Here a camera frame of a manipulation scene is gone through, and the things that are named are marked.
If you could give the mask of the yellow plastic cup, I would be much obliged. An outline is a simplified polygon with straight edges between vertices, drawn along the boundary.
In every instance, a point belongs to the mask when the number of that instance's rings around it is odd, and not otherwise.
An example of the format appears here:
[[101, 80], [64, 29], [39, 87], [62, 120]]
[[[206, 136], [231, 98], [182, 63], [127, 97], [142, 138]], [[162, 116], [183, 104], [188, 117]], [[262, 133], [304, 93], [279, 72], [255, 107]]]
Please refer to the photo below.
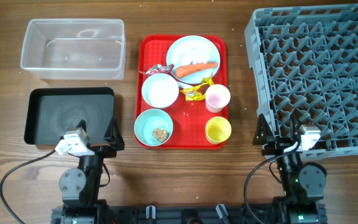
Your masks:
[[211, 118], [205, 126], [206, 139], [211, 144], [220, 144], [227, 141], [231, 135], [230, 122], [221, 116]]

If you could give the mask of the pink plastic cup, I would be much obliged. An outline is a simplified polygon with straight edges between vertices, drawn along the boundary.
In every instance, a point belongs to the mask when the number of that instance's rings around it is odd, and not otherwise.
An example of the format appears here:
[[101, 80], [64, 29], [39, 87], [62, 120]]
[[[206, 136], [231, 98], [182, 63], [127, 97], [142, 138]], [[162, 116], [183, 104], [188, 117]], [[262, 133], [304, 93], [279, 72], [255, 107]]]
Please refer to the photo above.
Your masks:
[[228, 105], [231, 99], [231, 94], [228, 88], [224, 85], [211, 85], [205, 93], [206, 108], [209, 112], [220, 112]]

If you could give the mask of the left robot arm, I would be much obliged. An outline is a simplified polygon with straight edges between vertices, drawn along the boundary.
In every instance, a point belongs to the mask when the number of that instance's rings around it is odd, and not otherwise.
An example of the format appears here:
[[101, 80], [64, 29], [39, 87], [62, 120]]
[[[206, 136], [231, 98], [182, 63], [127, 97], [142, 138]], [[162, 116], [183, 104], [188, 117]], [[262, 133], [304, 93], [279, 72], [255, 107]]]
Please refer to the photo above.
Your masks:
[[52, 223], [117, 223], [117, 217], [109, 208], [107, 201], [99, 199], [99, 189], [107, 186], [101, 183], [106, 165], [105, 158], [114, 158], [117, 151], [124, 149], [124, 141], [117, 119], [113, 116], [99, 146], [92, 146], [86, 133], [86, 121], [68, 130], [55, 150], [59, 155], [66, 153], [78, 157], [78, 167], [65, 171], [59, 180], [62, 192], [63, 208], [54, 211]]

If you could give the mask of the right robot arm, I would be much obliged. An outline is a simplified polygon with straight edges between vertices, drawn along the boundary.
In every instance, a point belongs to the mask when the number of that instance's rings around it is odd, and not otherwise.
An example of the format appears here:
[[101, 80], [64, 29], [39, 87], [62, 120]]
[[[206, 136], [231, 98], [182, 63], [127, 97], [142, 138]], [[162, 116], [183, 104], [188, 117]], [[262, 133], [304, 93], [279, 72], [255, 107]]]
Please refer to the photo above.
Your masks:
[[249, 208], [258, 223], [317, 223], [328, 222], [324, 198], [326, 169], [315, 162], [302, 162], [301, 153], [312, 148], [321, 137], [320, 129], [313, 124], [302, 124], [290, 116], [289, 137], [276, 137], [265, 116], [260, 114], [253, 145], [262, 145], [262, 154], [270, 156], [253, 169], [276, 163], [284, 196], [274, 197], [264, 215], [257, 208]]

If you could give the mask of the brown food scrap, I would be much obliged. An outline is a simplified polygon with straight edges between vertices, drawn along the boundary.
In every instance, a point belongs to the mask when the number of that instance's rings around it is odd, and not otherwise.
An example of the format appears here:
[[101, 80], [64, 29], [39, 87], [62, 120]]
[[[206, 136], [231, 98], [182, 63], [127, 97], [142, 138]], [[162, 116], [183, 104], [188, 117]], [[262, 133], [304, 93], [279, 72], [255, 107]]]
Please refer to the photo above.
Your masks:
[[152, 135], [159, 142], [165, 142], [169, 137], [168, 131], [163, 128], [155, 128], [152, 132]]

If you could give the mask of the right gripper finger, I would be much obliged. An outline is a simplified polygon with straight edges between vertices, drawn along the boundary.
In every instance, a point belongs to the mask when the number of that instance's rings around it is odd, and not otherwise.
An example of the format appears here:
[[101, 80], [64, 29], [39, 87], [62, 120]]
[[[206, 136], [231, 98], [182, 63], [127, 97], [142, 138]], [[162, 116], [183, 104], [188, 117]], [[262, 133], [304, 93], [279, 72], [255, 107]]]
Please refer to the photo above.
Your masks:
[[290, 136], [297, 137], [298, 129], [300, 127], [300, 120], [294, 115], [290, 115]]
[[253, 145], [265, 145], [274, 142], [274, 135], [263, 114], [258, 116], [257, 129], [252, 141]]

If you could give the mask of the red foil wrapper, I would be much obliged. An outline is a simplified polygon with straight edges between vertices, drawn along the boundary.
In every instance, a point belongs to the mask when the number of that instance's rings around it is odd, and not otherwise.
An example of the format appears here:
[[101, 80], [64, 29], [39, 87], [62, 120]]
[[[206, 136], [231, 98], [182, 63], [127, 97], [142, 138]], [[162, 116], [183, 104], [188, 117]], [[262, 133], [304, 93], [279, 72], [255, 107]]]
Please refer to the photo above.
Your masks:
[[149, 68], [148, 70], [145, 71], [140, 71], [139, 72], [147, 77], [155, 75], [155, 74], [159, 74], [159, 73], [164, 73], [164, 74], [169, 74], [172, 72], [174, 68], [174, 64], [170, 64], [167, 66], [163, 66], [161, 64], [156, 64], [154, 66], [152, 66], [151, 68]]

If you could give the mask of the light blue bowl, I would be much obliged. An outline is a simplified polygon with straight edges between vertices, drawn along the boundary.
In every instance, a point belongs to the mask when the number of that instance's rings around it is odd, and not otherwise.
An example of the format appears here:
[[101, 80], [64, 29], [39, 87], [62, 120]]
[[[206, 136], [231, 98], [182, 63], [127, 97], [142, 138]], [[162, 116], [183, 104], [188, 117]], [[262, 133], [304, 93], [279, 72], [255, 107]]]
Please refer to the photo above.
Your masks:
[[179, 86], [170, 75], [158, 73], [146, 78], [142, 84], [141, 93], [143, 100], [151, 107], [168, 108], [177, 100]]

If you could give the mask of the green bowl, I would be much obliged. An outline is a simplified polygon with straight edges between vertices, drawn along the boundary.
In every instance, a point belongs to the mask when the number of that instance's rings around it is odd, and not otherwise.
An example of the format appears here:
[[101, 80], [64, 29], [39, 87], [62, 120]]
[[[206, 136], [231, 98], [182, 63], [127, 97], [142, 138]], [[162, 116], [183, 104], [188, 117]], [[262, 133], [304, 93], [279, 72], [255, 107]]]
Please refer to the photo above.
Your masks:
[[169, 137], [165, 142], [170, 139], [173, 133], [173, 121], [165, 111], [149, 109], [142, 112], [135, 120], [135, 136], [143, 145], [157, 147], [165, 143], [159, 142], [153, 137], [152, 132], [155, 128], [163, 128], [168, 131]]

